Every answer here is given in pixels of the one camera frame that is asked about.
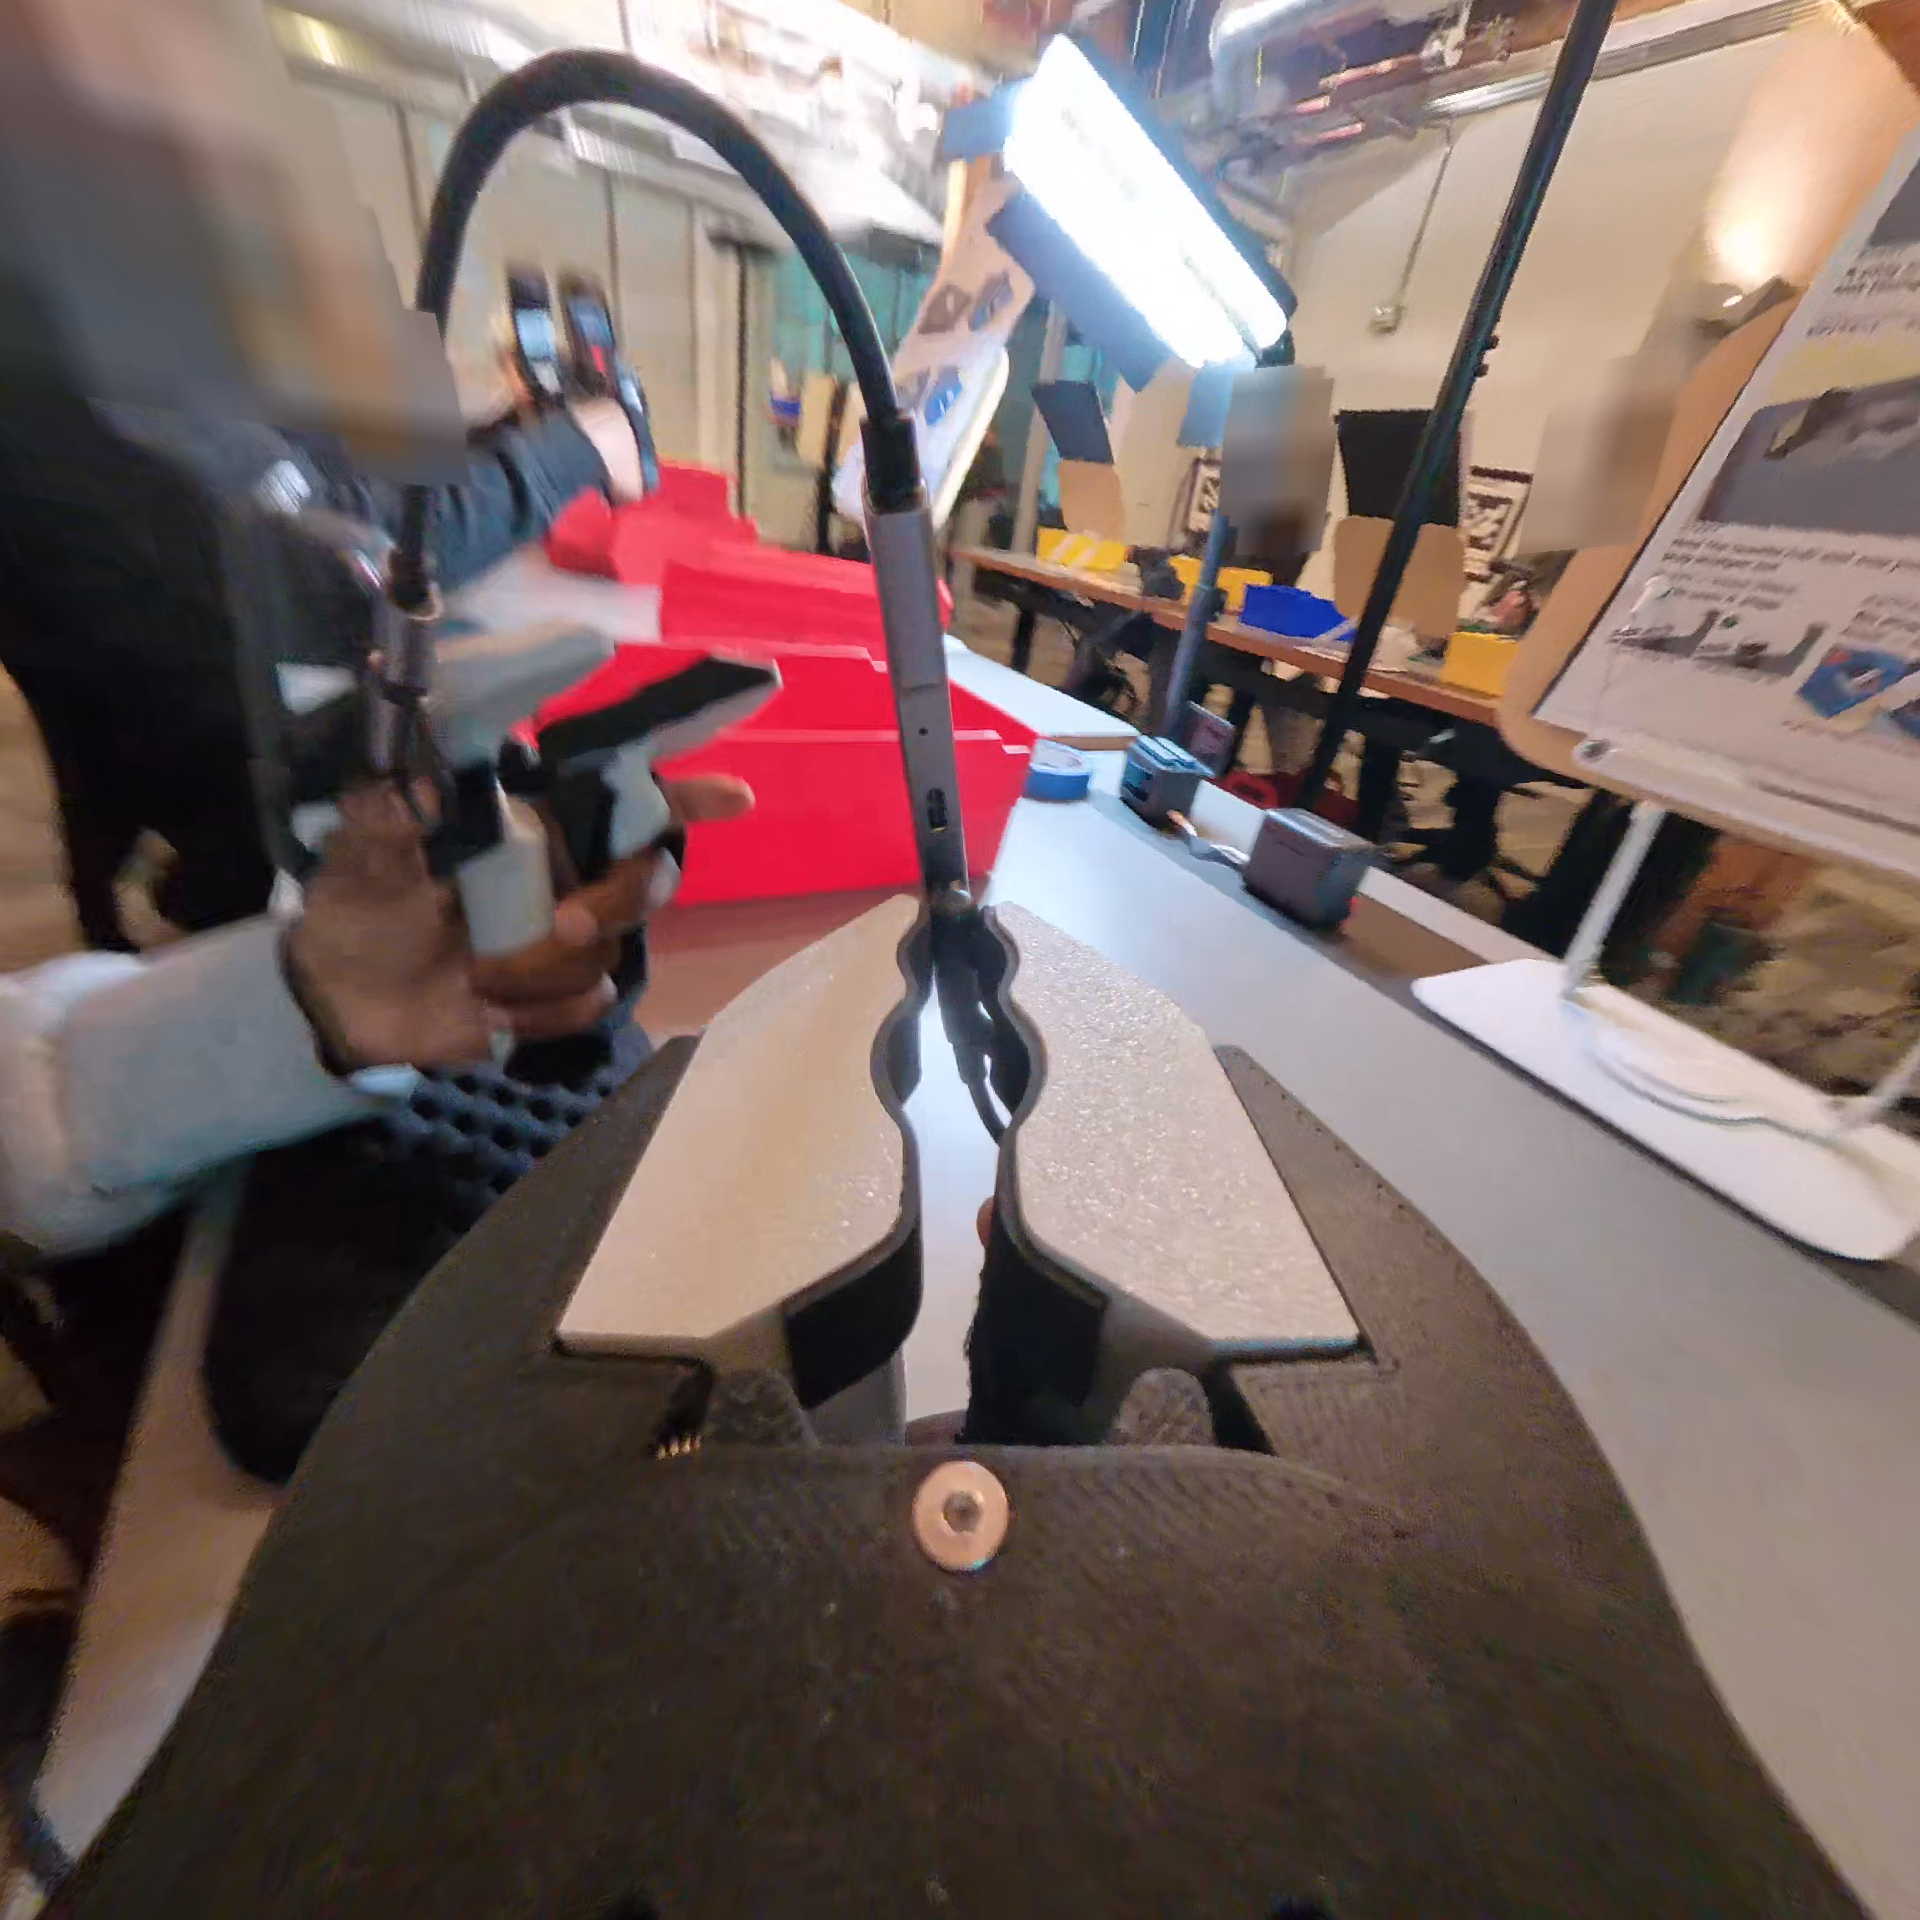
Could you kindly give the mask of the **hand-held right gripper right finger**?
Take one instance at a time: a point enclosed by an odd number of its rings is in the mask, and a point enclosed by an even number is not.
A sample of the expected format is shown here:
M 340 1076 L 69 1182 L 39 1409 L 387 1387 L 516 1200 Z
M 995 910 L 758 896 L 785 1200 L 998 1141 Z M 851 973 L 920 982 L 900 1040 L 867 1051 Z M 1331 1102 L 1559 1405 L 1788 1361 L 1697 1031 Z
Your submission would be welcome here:
M 968 1337 L 972 1443 L 1106 1443 L 1175 1373 L 1344 1363 L 1364 1337 L 1202 1026 L 1027 907 L 988 907 L 979 982 L 1005 1106 Z

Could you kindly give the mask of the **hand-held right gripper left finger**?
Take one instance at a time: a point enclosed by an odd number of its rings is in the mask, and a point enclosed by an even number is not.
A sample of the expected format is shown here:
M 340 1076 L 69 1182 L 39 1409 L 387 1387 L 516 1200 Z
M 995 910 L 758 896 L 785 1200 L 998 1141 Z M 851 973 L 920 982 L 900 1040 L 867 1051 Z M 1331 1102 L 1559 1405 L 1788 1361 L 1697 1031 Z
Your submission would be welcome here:
M 779 1373 L 805 1410 L 887 1370 L 920 1308 L 922 903 L 877 900 L 734 995 L 561 1308 L 574 1358 Z

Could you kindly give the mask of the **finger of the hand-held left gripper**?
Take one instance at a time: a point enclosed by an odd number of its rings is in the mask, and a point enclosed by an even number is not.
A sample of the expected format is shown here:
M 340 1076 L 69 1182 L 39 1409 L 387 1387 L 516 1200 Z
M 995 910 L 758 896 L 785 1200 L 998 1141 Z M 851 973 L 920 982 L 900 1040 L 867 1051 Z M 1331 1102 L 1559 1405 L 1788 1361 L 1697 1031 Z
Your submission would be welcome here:
M 551 771 L 606 765 L 618 756 L 670 760 L 764 708 L 781 686 L 771 662 L 703 654 L 609 706 L 540 726 L 533 744 Z
M 613 641 L 580 622 L 458 628 L 436 641 L 436 750 L 496 756 L 542 705 L 610 662 Z

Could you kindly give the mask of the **small adapter dongle with cable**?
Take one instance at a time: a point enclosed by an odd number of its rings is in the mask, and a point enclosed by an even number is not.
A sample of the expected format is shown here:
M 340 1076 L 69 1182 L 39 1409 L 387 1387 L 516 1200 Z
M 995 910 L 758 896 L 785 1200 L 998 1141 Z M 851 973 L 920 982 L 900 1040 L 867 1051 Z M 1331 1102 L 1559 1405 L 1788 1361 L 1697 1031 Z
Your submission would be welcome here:
M 436 625 L 436 589 L 410 589 L 390 569 L 373 606 L 366 763 L 407 804 L 440 785 L 433 739 Z

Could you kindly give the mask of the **person's left forearm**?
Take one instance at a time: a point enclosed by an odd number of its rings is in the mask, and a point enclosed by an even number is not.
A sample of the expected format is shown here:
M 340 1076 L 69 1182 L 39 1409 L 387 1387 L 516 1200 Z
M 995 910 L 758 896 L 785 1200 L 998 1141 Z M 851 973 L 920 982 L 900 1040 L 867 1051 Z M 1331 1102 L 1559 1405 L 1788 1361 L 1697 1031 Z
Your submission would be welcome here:
M 385 1113 L 410 1076 L 337 1078 L 255 919 L 149 956 L 1 979 L 1 1229 L 53 1261 L 115 1244 L 205 1177 Z

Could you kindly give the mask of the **person's left hand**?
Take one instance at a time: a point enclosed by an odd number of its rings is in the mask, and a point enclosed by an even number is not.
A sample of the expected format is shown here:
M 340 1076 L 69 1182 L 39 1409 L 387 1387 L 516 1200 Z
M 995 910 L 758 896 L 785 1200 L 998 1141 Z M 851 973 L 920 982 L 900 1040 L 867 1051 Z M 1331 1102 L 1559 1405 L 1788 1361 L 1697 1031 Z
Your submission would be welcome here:
M 390 783 L 353 790 L 282 939 L 286 967 L 322 1048 L 342 1067 L 464 1067 L 496 1045 L 556 1045 L 593 1031 L 615 1000 L 620 945 L 683 884 L 668 848 L 628 855 L 561 894 L 548 933 L 481 956 L 458 899 L 433 880 L 424 815 Z

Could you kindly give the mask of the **red plastic bin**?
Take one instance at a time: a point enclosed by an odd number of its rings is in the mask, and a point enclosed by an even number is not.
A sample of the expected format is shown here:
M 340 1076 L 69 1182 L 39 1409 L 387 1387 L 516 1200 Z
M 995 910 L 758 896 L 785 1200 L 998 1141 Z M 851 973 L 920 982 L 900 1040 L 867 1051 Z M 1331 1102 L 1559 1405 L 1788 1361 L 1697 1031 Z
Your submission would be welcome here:
M 734 778 L 755 805 L 688 830 L 679 904 L 915 890 L 900 741 L 890 732 L 742 728 L 670 758 L 665 779 Z
M 542 705 L 516 732 L 533 739 L 540 726 L 564 715 L 609 706 L 668 674 L 678 674 L 703 654 L 771 662 L 781 674 L 781 692 L 744 724 L 727 728 L 775 732 L 892 732 L 894 698 L 887 666 L 855 646 L 779 646 L 749 648 L 705 646 L 683 641 L 620 641 L 606 666 Z
M 886 649 L 875 574 L 850 562 L 762 542 L 755 519 L 732 512 L 719 471 L 658 465 L 638 501 L 576 493 L 548 528 L 554 569 L 653 589 L 665 641 L 768 641 Z

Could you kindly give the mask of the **grey charger box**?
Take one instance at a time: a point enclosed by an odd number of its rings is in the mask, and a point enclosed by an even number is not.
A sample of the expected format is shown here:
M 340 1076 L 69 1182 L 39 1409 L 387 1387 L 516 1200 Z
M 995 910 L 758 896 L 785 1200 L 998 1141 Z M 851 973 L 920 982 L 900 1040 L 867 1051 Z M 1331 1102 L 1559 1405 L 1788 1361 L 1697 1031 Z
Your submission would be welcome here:
M 1340 929 L 1376 848 L 1304 808 L 1269 808 L 1240 869 L 1243 890 L 1305 929 Z

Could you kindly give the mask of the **dark foam pad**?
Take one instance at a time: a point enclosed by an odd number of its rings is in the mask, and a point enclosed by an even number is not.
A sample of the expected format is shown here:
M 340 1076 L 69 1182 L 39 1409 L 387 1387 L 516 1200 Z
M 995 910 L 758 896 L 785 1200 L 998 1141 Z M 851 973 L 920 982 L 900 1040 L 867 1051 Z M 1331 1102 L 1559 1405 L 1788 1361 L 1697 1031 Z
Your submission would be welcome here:
M 228 1463 L 286 1483 L 424 1275 L 651 1051 L 625 997 L 587 1032 L 422 1073 L 377 1118 L 256 1155 L 203 1350 Z

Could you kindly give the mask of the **small blue-grey device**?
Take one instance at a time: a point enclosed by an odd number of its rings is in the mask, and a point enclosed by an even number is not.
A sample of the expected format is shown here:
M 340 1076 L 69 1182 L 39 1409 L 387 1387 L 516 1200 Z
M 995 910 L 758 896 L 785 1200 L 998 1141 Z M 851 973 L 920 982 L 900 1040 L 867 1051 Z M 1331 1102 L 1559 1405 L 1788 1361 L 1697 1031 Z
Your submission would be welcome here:
M 1197 791 L 1212 779 L 1204 760 L 1164 734 L 1137 734 L 1119 772 L 1119 802 L 1147 828 L 1171 830 L 1188 817 Z

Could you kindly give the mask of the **white poster stand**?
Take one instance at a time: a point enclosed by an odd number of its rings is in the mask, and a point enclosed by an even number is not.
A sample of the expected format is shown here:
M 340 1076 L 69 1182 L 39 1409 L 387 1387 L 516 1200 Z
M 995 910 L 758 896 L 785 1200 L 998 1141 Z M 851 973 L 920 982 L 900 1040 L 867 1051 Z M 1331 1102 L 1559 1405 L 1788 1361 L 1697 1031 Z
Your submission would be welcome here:
M 1820 793 L 1757 763 L 1593 734 L 1573 760 L 1633 808 L 1568 955 L 1431 976 L 1412 997 L 1767 1229 L 1840 1261 L 1892 1261 L 1918 1232 L 1918 1148 L 1888 1122 L 1914 1089 L 1914 1046 L 1873 1091 L 1837 1102 L 1602 985 L 1596 963 L 1669 813 L 1913 880 L 1914 788 L 1898 802 Z

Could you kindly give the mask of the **wooden workbench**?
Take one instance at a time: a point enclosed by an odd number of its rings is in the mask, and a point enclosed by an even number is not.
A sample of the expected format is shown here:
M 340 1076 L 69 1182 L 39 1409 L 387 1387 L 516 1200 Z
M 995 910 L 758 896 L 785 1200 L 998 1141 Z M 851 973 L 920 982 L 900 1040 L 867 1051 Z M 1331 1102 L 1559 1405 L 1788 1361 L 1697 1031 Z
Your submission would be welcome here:
M 1123 617 L 1150 619 L 1157 630 L 1178 638 L 1186 630 L 1188 607 L 1178 600 L 1144 595 L 1134 569 L 1099 571 L 1041 562 L 1005 549 L 956 545 L 954 566 L 972 566 L 986 580 L 1019 584 L 1016 602 L 1041 600 L 1041 619 L 1067 622 L 1069 614 L 1106 609 Z M 1337 682 L 1349 665 L 1350 649 L 1320 638 L 1299 641 L 1291 636 L 1252 628 L 1238 619 L 1212 622 L 1204 638 L 1235 654 L 1273 660 L 1308 674 L 1321 682 Z M 1403 700 L 1412 706 L 1441 711 L 1456 724 L 1490 726 L 1496 719 L 1494 698 L 1450 686 L 1437 674 L 1417 671 L 1410 665 L 1371 662 L 1363 690 L 1380 700 Z

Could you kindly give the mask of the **blue storage bin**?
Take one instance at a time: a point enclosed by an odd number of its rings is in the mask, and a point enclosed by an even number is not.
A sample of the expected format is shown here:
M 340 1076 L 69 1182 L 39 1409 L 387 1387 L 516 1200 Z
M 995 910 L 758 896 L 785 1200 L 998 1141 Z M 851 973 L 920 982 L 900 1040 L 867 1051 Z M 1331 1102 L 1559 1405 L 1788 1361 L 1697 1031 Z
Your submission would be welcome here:
M 1258 633 L 1321 648 L 1345 646 L 1353 636 L 1353 619 L 1331 600 L 1284 584 L 1248 584 L 1238 619 Z

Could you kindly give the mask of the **led light panel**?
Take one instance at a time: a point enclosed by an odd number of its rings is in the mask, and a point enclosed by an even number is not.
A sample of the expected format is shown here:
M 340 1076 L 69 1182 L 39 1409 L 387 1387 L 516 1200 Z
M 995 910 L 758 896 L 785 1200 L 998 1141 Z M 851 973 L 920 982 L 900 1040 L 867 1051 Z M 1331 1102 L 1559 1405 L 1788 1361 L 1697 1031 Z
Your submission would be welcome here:
M 1246 368 L 1299 299 L 1180 155 L 1135 83 L 1053 35 L 1025 78 L 946 110 L 940 157 L 993 158 L 995 248 L 1128 388 L 1168 364 Z

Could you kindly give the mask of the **black light stand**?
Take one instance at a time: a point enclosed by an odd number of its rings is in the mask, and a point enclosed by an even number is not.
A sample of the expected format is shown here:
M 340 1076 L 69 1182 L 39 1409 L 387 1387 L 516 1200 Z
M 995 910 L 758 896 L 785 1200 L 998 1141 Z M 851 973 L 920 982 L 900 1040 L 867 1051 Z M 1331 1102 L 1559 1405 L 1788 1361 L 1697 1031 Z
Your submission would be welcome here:
M 1535 123 L 1522 149 L 1515 183 L 1501 208 L 1493 248 L 1476 279 L 1443 385 L 1428 412 L 1428 424 L 1410 464 L 1404 491 L 1378 554 L 1371 589 L 1357 614 L 1349 662 L 1331 692 L 1320 747 L 1334 752 L 1357 713 L 1359 695 L 1378 649 L 1378 638 L 1404 586 L 1410 560 L 1421 531 L 1431 493 L 1450 457 L 1460 452 L 1467 407 L 1483 380 L 1487 354 L 1494 349 L 1496 327 L 1513 289 L 1522 254 L 1546 202 L 1555 166 L 1565 151 L 1578 110 L 1593 80 L 1602 41 L 1612 28 L 1615 3 L 1580 3 L 1573 7 L 1568 34 Z

